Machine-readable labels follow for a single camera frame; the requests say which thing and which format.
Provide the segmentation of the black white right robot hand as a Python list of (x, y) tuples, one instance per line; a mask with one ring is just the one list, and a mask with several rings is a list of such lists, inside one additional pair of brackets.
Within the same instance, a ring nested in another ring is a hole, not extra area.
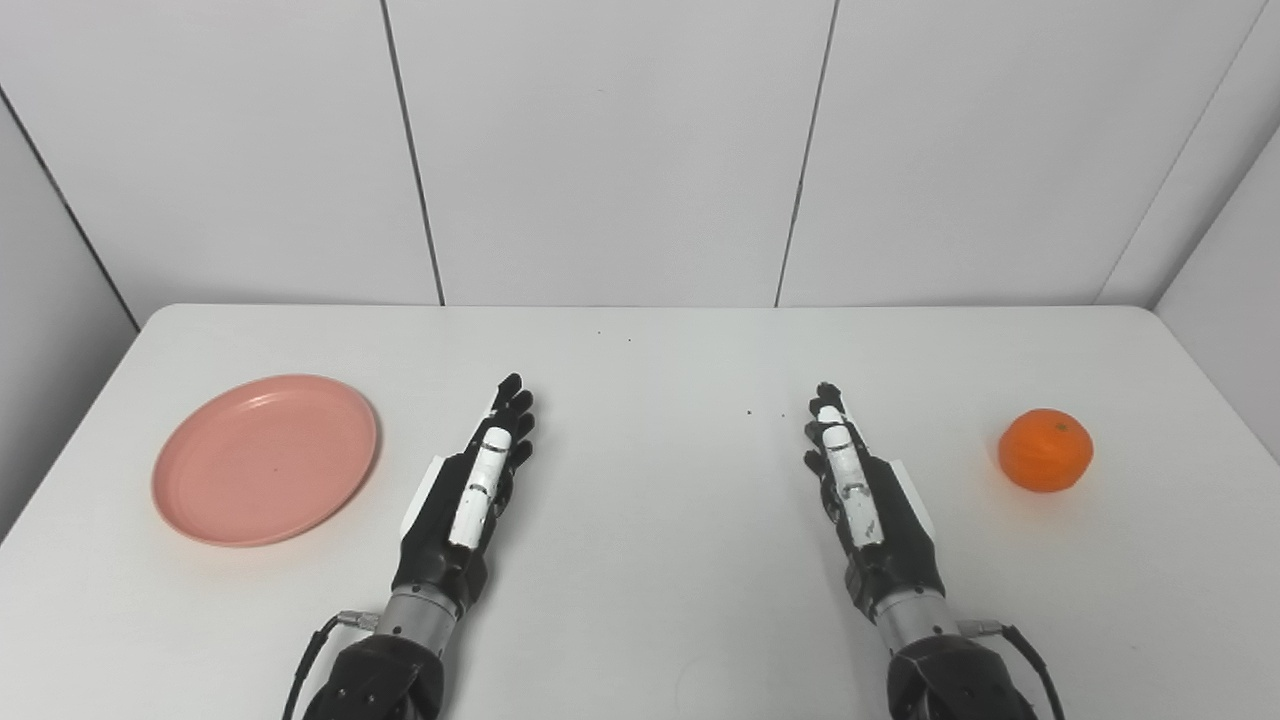
[(870, 621), (893, 594), (946, 596), (932, 534), (891, 462), (876, 456), (846, 410), (841, 389), (820, 382), (804, 427), (805, 466), (819, 482), (822, 506), (847, 559), (845, 582)]

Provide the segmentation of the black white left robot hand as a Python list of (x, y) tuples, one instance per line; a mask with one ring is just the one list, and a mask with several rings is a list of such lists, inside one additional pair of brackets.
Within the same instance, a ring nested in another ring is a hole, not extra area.
[[(529, 438), (535, 427), (532, 402), (534, 395), (524, 387), (521, 375), (507, 375), (497, 386), (490, 407), (463, 450), (439, 460), (438, 469), (428, 474), (430, 488), (399, 541), (392, 588), (430, 587), (463, 611), (479, 600), (488, 580), (486, 548), (511, 500), (515, 474), (532, 455), (534, 445)], [(494, 428), (509, 434), (509, 448), (495, 477), (493, 500), (485, 509), (476, 546), (454, 544), (449, 541), (454, 516), (483, 451), (485, 434)]]

